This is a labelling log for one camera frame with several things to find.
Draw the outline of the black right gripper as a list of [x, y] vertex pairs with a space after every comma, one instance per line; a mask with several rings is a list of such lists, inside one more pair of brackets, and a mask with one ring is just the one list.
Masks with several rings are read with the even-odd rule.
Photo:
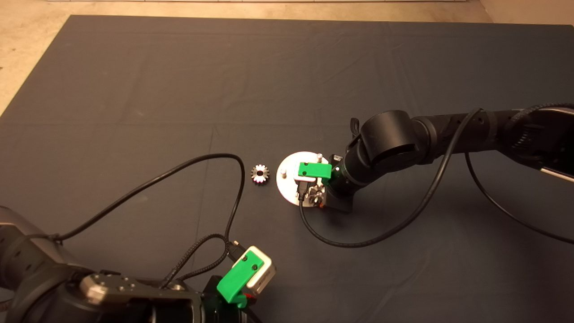
[[350, 213], [353, 209], [353, 192], [352, 184], [343, 172], [342, 166], [335, 165], [331, 170], [331, 177], [325, 181], [325, 198], [323, 204], [318, 207], [324, 207]]

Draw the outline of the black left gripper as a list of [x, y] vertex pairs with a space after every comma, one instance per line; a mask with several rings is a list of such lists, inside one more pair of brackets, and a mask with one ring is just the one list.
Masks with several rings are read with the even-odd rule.
[[260, 323], [261, 319], [251, 309], [258, 297], [246, 294], [247, 305], [238, 308], [227, 303], [217, 290], [222, 276], [211, 276], [205, 286], [205, 322], [206, 323]]

